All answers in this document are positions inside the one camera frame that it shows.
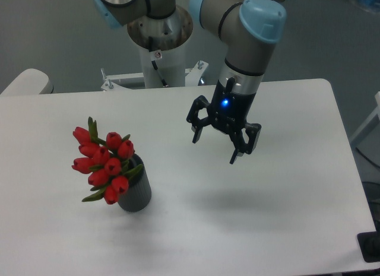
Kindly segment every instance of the tulip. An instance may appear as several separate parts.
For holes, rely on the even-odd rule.
[[[104,194],[104,200],[106,200],[109,205],[112,205],[119,200],[119,195],[113,190],[112,186],[108,186]]]
[[[115,192],[123,194],[128,190],[129,182],[126,177],[120,175],[112,179],[111,186]]]
[[[134,153],[133,143],[130,140],[124,141],[118,149],[118,156],[120,158],[129,159]]]
[[[104,167],[108,175],[115,176],[121,171],[121,162],[116,157],[112,157],[107,161]]]
[[[117,132],[110,132],[107,134],[106,144],[110,150],[117,150],[121,145],[122,138]]]
[[[81,158],[76,158],[74,160],[74,165],[72,165],[71,167],[74,170],[79,171],[80,173],[89,174],[91,173],[91,170],[89,168],[93,165],[94,165],[94,161],[91,158],[81,157]]]
[[[99,147],[94,153],[93,160],[95,164],[104,165],[109,160],[110,154],[106,147]]]
[[[98,148],[99,144],[95,144],[93,142],[84,142],[79,146],[79,151],[84,156],[93,157]]]
[[[88,184],[102,186],[108,182],[108,179],[109,175],[106,173],[105,169],[99,169],[88,177]]]
[[[72,134],[80,144],[84,144],[85,142],[91,142],[90,133],[88,130],[84,128],[78,126],[75,128],[75,131],[72,132]]]

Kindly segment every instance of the blue led light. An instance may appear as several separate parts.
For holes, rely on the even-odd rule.
[[[230,103],[230,102],[229,102],[227,99],[224,99],[224,100],[221,102],[221,105],[222,105],[222,107],[227,107],[229,103]]]

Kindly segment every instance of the gray floor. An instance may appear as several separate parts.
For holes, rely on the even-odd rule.
[[[178,0],[187,8],[188,0]],[[349,0],[291,0],[282,41],[265,81],[325,78],[333,86],[348,136],[375,108],[380,91],[380,14]],[[226,47],[196,26],[186,66],[210,63],[215,84]],[[110,30],[91,0],[0,0],[0,92],[23,70],[48,74],[56,93],[99,91],[108,74],[140,72],[137,50],[124,29]],[[380,128],[360,145],[380,163]],[[356,155],[362,180],[380,172]]]

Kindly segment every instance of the light blue joint cap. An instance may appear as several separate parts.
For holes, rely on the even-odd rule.
[[[189,13],[194,20],[194,22],[201,24],[201,8],[203,0],[190,0],[189,3]]]
[[[93,0],[99,13],[104,17],[110,28],[121,28],[122,25],[117,19],[108,11],[107,7],[103,4],[102,0]]]
[[[264,43],[280,41],[286,21],[286,10],[272,0],[244,0],[240,8],[244,27]]]

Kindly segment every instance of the cable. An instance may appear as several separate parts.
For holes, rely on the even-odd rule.
[[[375,166],[377,169],[380,169],[380,165],[374,163],[371,159],[369,159],[368,157],[366,157],[361,151],[360,149],[358,148],[355,148],[356,151],[365,159],[367,160],[371,165]]]
[[[153,51],[153,38],[149,37],[148,39],[149,39],[149,41],[148,41],[148,43],[149,43],[149,45],[148,45],[148,51],[152,52]],[[162,86],[163,87],[168,87],[169,85],[167,84],[167,82],[163,78],[161,72],[159,71],[159,67],[156,64],[156,61],[152,61],[152,66],[153,66],[154,70],[157,72],[157,74],[159,75],[161,83],[162,83]]]

